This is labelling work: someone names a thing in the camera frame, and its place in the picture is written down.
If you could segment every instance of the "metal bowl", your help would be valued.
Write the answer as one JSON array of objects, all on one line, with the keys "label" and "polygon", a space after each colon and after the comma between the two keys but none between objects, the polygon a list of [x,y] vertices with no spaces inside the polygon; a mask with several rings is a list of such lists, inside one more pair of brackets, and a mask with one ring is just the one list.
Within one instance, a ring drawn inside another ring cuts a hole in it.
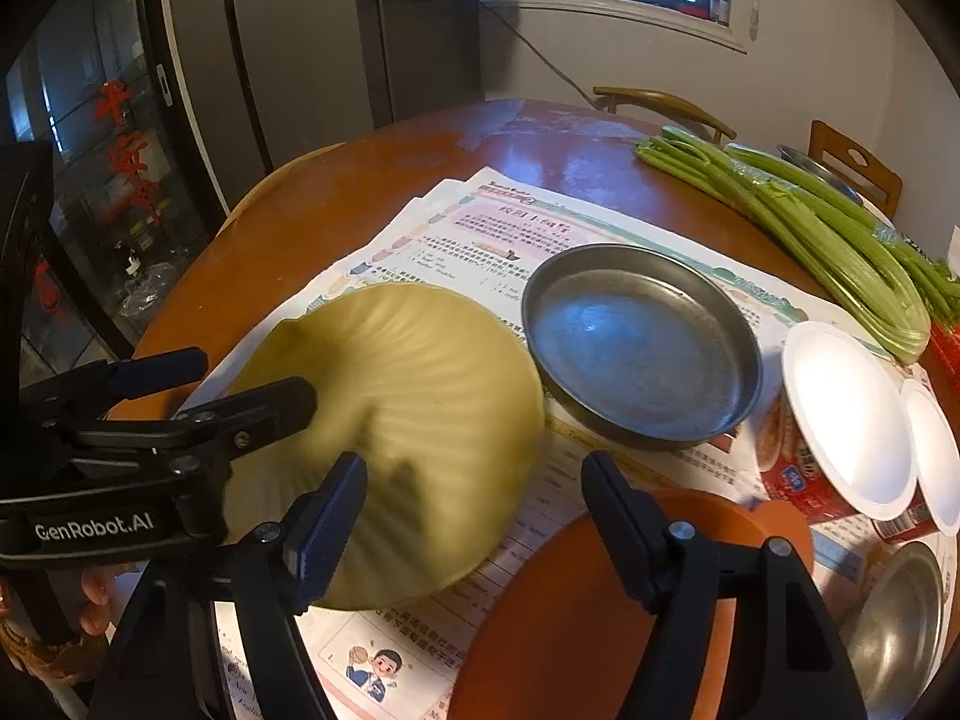
[{"label": "metal bowl", "polygon": [[810,159],[803,151],[797,151],[790,146],[777,146],[777,148],[787,162],[802,167],[810,175],[815,175],[819,180],[826,181],[833,189],[836,189],[843,196],[849,197],[857,205],[863,205],[863,196],[859,191],[853,189],[850,184],[831,173],[819,162]]},{"label": "metal bowl", "polygon": [[712,281],[639,247],[570,248],[523,293],[547,389],[602,436],[656,449],[726,433],[760,394],[757,339]]},{"label": "metal bowl", "polygon": [[936,557],[914,541],[896,552],[863,608],[841,627],[870,720],[902,720],[923,692],[943,625],[943,594]]}]

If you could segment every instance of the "dark baking pan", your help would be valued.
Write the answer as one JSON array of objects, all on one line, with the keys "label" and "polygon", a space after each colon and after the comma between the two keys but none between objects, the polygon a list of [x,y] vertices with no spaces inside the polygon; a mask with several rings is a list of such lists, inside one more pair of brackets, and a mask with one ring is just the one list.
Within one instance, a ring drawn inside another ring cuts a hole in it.
[{"label": "dark baking pan", "polygon": [[697,445],[730,432],[760,394],[760,348],[733,300],[644,248],[551,257],[527,283],[522,311],[547,389],[617,442]]}]

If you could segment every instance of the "yellow plate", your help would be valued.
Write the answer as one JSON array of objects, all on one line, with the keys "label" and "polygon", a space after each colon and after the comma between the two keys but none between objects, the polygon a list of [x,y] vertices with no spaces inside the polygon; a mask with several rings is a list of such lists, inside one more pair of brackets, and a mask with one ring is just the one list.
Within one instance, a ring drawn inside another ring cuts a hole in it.
[{"label": "yellow plate", "polygon": [[458,293],[381,284],[280,322],[230,388],[304,376],[317,413],[233,463],[235,541],[280,520],[344,450],[367,461],[367,502],[321,605],[399,605],[453,584],[497,546],[544,424],[536,367],[491,312]]}]

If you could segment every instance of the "power cord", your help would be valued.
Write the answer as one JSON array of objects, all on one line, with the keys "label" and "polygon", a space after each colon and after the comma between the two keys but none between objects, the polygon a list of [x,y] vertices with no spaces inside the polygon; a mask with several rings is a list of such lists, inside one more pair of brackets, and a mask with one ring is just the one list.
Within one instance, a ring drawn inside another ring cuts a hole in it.
[{"label": "power cord", "polygon": [[483,1],[481,1],[481,0],[477,0],[477,2],[480,4],[480,7],[482,7],[482,8],[485,9],[485,10],[490,11],[491,13],[493,13],[493,15],[495,15],[496,18],[498,18],[498,19],[500,20],[500,22],[502,23],[502,25],[504,25],[508,30],[510,30],[510,32],[512,32],[512,33],[514,33],[515,35],[517,35],[517,38],[520,39],[521,42],[524,42],[524,43],[526,44],[526,46],[529,47],[529,49],[530,49],[532,52],[534,52],[534,54],[539,58],[539,60],[541,60],[541,62],[544,63],[544,65],[548,66],[552,71],[554,71],[554,73],[556,73],[557,76],[560,76],[560,79],[561,79],[561,80],[565,81],[567,84],[569,84],[571,87],[573,87],[573,88],[577,91],[577,94],[580,95],[580,97],[582,97],[584,100],[587,100],[587,105],[589,105],[591,108],[594,108],[594,109],[597,108],[597,103],[596,103],[596,101],[595,101],[590,95],[588,95],[588,94],[577,84],[576,81],[574,81],[570,76],[568,76],[567,74],[565,74],[565,73],[564,73],[560,68],[558,68],[553,62],[551,62],[549,59],[547,59],[547,58],[539,51],[539,49],[538,49],[536,46],[534,46],[533,43],[531,43],[529,40],[527,40],[525,37],[523,37],[523,35],[521,35],[521,34],[517,31],[517,28],[515,28],[510,22],[508,22],[506,19],[504,19],[503,16],[501,16],[499,13],[497,13],[496,10],[494,10],[493,8],[491,8],[491,6],[489,6],[488,4],[486,4],[486,2],[483,2]]}]

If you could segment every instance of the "table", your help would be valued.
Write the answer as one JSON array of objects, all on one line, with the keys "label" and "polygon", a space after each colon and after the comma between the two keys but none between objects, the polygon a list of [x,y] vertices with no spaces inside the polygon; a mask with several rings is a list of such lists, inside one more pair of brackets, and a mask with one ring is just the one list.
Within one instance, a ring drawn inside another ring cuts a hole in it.
[{"label": "table", "polygon": [[[272,309],[365,245],[414,196],[489,165],[641,218],[829,296],[745,218],[669,175],[631,146],[656,127],[571,105],[495,100],[407,119],[294,167],[200,255],[148,328],[138,356],[200,346],[213,368]],[[960,399],[931,352],[920,358],[953,427]],[[122,403],[116,418],[166,418],[192,388]],[[960,625],[954,595],[947,644]]]}]

